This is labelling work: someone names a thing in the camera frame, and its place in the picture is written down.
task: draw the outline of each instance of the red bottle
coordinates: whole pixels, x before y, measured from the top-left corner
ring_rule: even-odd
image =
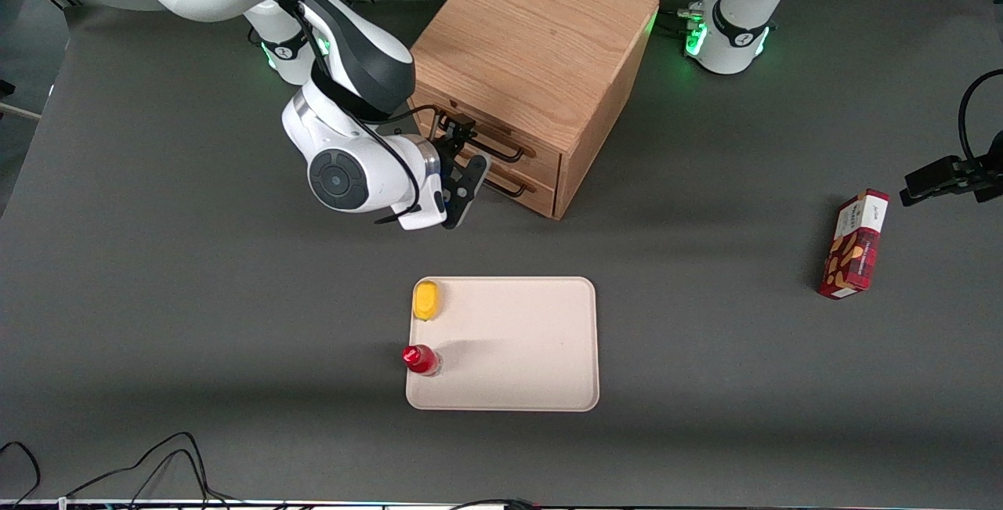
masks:
[[[408,345],[404,347],[401,356],[404,358],[408,370],[425,376],[436,374],[442,366],[441,357],[427,345]]]

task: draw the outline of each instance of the red box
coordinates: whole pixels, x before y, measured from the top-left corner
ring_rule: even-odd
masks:
[[[839,300],[868,290],[886,213],[888,195],[874,189],[868,189],[840,207],[835,234],[818,286],[820,295]]]

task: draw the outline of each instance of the wooden cabinet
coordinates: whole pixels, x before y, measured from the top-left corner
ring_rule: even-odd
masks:
[[[658,0],[447,0],[411,48],[411,106],[464,113],[479,142],[522,151],[492,160],[488,179],[560,219],[630,96],[657,11]],[[431,114],[417,116],[423,132]]]

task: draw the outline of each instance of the beige tray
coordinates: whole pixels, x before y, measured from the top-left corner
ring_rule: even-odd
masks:
[[[442,357],[407,371],[421,410],[586,412],[599,402],[596,290],[582,277],[426,277],[434,318],[411,314],[411,344]]]

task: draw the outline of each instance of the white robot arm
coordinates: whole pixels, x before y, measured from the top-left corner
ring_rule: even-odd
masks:
[[[455,145],[443,154],[445,146],[418,136],[381,137],[370,125],[385,121],[414,90],[411,54],[391,34],[341,0],[158,1],[188,20],[247,17],[273,67],[302,85],[282,123],[324,205],[353,213],[389,207],[394,214],[384,220],[409,230],[462,220],[489,158],[475,156],[460,170],[451,160]]]
[[[742,71],[762,52],[767,23],[780,0],[700,0],[680,16],[691,18],[686,55],[720,74]]]

